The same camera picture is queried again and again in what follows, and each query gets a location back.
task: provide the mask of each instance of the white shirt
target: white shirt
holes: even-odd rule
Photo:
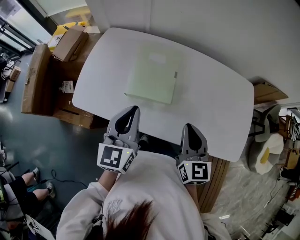
[[[92,220],[110,211],[119,222],[136,203],[153,201],[156,215],[147,240],[203,240],[205,229],[199,211],[182,184],[175,159],[139,151],[126,174],[108,193],[98,182],[79,192],[64,209],[57,229],[57,240],[83,240]]]

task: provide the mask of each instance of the table top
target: table top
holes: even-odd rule
[[[182,53],[172,103],[124,94],[141,44],[167,44]],[[125,107],[141,110],[139,130],[180,145],[186,123],[207,139],[208,153],[236,162],[251,126],[253,85],[220,62],[154,35],[110,28],[88,56],[78,78],[73,105],[105,119]]]

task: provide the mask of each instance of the tiled floor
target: tiled floor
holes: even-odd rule
[[[95,181],[102,173],[96,167],[96,159],[98,143],[102,142],[106,129],[88,130],[56,118],[22,114],[22,95],[30,58],[21,59],[22,72],[13,92],[7,103],[0,105],[0,134],[7,147],[7,161],[20,161],[20,165],[13,169],[15,174],[38,166],[42,179],[51,178],[51,170],[55,169],[57,177],[62,180],[85,184]],[[161,148],[160,153],[174,157],[179,150],[176,145],[160,140],[155,142],[156,149],[157,146]],[[252,173],[243,164],[246,152],[247,147],[241,160],[230,164],[213,212],[220,217],[230,214],[223,222],[233,236],[244,228],[253,238],[255,234],[261,236],[265,223],[284,202],[288,186],[280,189],[285,182],[278,182],[272,195],[280,189],[278,194],[264,208],[271,198],[279,168],[274,167],[263,176]],[[57,188],[56,202],[62,208],[82,189],[81,184],[53,183]]]

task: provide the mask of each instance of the foot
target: foot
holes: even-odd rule
[[[39,171],[39,169],[36,167],[36,168],[32,171],[32,173],[33,173],[33,178],[34,178],[34,180],[35,180],[36,182],[38,182],[38,181],[39,181],[39,176],[40,176],[40,171]]]
[[[148,137],[148,135],[144,134],[144,135],[141,137],[140,141],[145,141],[147,144],[149,144],[149,137]]]
[[[51,182],[48,182],[47,189],[49,191],[49,196],[51,198],[55,198],[55,187]]]

